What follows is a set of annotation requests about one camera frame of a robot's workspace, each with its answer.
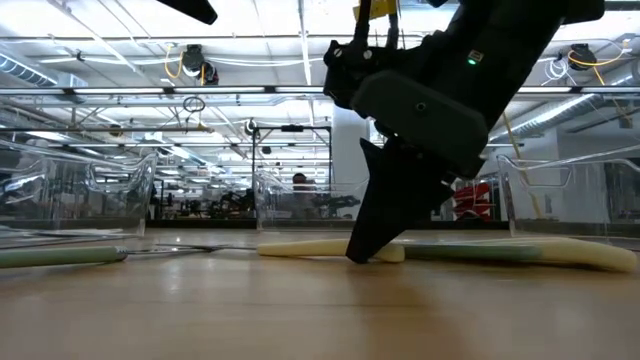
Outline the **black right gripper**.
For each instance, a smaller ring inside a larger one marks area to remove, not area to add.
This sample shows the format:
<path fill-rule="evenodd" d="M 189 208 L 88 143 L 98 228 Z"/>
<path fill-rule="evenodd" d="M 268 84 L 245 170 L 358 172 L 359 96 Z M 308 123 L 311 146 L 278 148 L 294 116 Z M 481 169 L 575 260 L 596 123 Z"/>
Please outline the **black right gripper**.
<path fill-rule="evenodd" d="M 360 140 L 369 180 L 346 256 L 366 263 L 453 195 L 447 166 L 462 178 L 478 174 L 488 129 L 478 111 L 391 70 L 366 77 L 350 105 L 429 153 L 398 139 L 383 147 Z"/>

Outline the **yellow handled knife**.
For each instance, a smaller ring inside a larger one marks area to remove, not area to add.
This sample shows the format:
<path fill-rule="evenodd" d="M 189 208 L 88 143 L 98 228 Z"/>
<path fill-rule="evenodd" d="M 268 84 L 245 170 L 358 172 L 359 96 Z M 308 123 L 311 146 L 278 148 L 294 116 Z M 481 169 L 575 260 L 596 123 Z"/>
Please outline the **yellow handled knife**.
<path fill-rule="evenodd" d="M 525 245 L 534 246 L 542 252 L 538 259 L 512 263 L 586 266 L 618 273 L 632 273 L 638 265 L 638 258 L 631 250 L 567 237 L 520 237 L 430 244 Z"/>
<path fill-rule="evenodd" d="M 159 244 L 161 247 L 194 250 L 247 250 L 260 256 L 271 257 L 340 257 L 345 256 L 349 245 L 348 239 L 307 240 L 286 243 L 265 243 L 255 246 L 234 245 L 189 245 Z M 387 244 L 377 251 L 373 259 L 387 263 L 401 263 L 405 260 L 405 249 L 402 245 Z"/>

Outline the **white column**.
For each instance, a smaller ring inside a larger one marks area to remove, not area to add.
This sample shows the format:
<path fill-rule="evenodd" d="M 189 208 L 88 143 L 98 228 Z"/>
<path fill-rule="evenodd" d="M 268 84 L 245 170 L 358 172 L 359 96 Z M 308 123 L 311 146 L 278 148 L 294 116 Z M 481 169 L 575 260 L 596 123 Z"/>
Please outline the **white column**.
<path fill-rule="evenodd" d="M 352 110 L 335 106 L 332 119 L 333 179 L 344 193 L 362 198 L 369 172 L 361 139 L 369 139 L 369 122 Z"/>

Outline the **clear plastic bin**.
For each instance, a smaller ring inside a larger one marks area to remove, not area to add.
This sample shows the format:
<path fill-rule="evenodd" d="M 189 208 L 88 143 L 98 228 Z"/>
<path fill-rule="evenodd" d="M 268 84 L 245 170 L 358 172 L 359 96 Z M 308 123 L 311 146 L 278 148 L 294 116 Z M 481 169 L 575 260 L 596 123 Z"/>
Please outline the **clear plastic bin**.
<path fill-rule="evenodd" d="M 560 160 L 497 157 L 514 237 L 559 236 L 640 253 L 640 145 Z"/>
<path fill-rule="evenodd" d="M 141 237 L 157 156 L 104 160 L 0 139 L 0 225 L 121 229 L 113 237 L 0 237 L 0 249 Z"/>
<path fill-rule="evenodd" d="M 356 183 L 286 183 L 266 171 L 254 175 L 257 229 L 350 231 L 368 180 Z"/>

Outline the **person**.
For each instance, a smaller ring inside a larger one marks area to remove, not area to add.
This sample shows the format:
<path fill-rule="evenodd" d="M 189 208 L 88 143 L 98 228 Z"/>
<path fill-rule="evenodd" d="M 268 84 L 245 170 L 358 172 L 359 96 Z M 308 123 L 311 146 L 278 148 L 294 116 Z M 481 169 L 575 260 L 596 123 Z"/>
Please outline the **person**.
<path fill-rule="evenodd" d="M 297 201 L 308 201 L 315 188 L 303 173 L 296 173 L 292 177 L 292 190 Z"/>

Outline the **red white object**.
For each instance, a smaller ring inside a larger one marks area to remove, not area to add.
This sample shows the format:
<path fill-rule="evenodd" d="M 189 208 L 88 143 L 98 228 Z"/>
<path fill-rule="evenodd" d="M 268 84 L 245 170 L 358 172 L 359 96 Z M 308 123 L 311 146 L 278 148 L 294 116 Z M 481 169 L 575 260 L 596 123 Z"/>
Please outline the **red white object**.
<path fill-rule="evenodd" d="M 456 221 L 481 221 L 492 219 L 494 204 L 491 200 L 491 186 L 484 182 L 464 186 L 453 195 L 453 213 Z"/>

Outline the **black frame stand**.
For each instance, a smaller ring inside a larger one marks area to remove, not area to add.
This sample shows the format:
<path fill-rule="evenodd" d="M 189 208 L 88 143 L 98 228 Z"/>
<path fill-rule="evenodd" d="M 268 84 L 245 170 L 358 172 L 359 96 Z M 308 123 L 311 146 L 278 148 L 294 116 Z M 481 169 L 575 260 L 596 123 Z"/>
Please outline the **black frame stand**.
<path fill-rule="evenodd" d="M 251 129 L 251 180 L 260 171 L 292 183 L 303 173 L 311 183 L 333 183 L 332 128 L 313 125 L 254 126 Z"/>

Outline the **silver ventilation duct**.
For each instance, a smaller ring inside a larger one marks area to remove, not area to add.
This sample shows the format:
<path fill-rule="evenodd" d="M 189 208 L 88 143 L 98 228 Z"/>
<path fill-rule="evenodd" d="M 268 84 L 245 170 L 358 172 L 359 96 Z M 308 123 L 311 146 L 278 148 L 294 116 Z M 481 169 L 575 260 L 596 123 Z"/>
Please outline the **silver ventilation duct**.
<path fill-rule="evenodd" d="M 36 87 L 87 87 L 84 79 L 67 72 L 44 69 L 25 58 L 0 51 L 0 73 L 20 79 Z"/>
<path fill-rule="evenodd" d="M 578 86 L 568 98 L 551 101 L 520 115 L 511 121 L 514 136 L 524 138 L 542 133 L 603 107 L 623 94 L 640 94 L 640 58 L 613 70 L 613 81 L 607 85 Z"/>

